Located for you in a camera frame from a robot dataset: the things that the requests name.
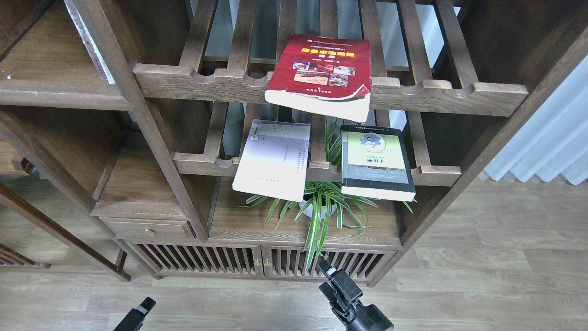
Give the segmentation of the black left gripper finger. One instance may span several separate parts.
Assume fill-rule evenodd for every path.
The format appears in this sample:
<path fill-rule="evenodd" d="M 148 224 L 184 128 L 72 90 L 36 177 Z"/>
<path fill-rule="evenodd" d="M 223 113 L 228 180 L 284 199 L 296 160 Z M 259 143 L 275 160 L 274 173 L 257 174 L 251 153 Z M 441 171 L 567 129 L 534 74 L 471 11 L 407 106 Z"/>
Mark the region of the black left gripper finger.
<path fill-rule="evenodd" d="M 146 297 L 137 308 L 131 309 L 128 314 L 115 327 L 114 331 L 138 331 L 145 317 L 155 306 L 156 301 Z"/>

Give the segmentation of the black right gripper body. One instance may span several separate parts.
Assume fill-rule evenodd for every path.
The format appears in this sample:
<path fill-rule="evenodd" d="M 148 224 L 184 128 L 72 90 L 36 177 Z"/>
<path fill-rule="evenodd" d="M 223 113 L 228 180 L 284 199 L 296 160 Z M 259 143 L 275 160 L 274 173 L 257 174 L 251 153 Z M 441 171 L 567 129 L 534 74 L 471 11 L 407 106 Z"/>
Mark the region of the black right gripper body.
<path fill-rule="evenodd" d="M 347 331 L 392 331 L 393 323 L 374 305 L 364 306 L 358 285 L 345 272 L 324 272 L 328 281 L 319 289 Z"/>

